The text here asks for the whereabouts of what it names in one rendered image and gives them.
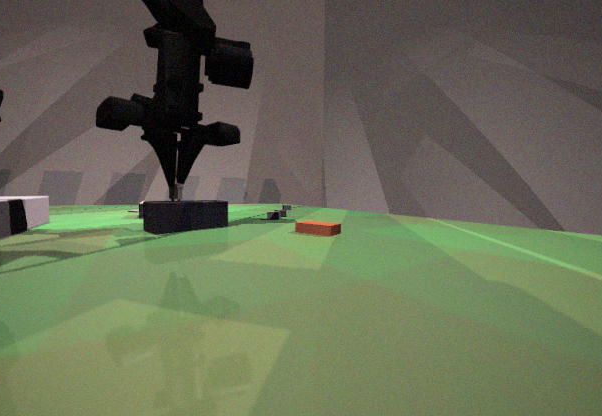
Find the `orange rectangular block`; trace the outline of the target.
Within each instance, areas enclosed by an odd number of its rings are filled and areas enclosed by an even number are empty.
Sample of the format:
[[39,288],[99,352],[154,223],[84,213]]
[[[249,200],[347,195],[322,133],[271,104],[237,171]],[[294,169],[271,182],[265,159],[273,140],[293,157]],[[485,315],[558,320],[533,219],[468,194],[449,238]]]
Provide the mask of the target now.
[[301,221],[295,222],[295,232],[334,236],[341,233],[341,223]]

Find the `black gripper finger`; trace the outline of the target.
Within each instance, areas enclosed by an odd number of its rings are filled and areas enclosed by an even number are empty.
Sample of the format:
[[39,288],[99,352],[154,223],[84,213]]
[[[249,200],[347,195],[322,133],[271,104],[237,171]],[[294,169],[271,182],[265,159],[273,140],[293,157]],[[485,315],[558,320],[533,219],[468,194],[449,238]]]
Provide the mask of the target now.
[[191,170],[191,167],[205,145],[211,140],[193,136],[177,142],[178,160],[176,168],[176,182],[183,184]]
[[177,133],[153,130],[143,136],[149,142],[160,160],[165,179],[170,188],[174,187],[177,164]]

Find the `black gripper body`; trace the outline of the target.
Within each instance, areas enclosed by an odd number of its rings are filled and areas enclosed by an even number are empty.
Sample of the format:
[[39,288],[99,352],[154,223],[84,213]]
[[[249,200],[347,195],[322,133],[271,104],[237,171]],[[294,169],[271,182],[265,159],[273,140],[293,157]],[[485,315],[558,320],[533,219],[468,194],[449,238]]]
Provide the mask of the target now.
[[198,112],[199,94],[204,92],[204,84],[199,82],[199,77],[186,70],[161,69],[153,85],[155,115],[144,113],[140,102],[110,95],[97,108],[96,126],[119,131],[130,125],[142,126],[144,135],[153,130],[176,132],[181,133],[181,141],[196,136],[211,140],[210,146],[240,143],[240,131],[235,125],[198,124],[203,120],[203,113]]

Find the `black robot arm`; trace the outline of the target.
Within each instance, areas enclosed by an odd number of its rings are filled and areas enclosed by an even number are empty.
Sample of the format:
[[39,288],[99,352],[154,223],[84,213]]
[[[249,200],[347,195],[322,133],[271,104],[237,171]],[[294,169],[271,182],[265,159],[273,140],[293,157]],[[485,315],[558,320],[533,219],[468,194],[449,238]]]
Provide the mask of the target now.
[[250,43],[216,37],[216,25],[203,0],[142,0],[154,19],[143,30],[146,44],[158,49],[157,73],[176,68],[200,79],[201,55],[211,84],[249,89],[253,73]]

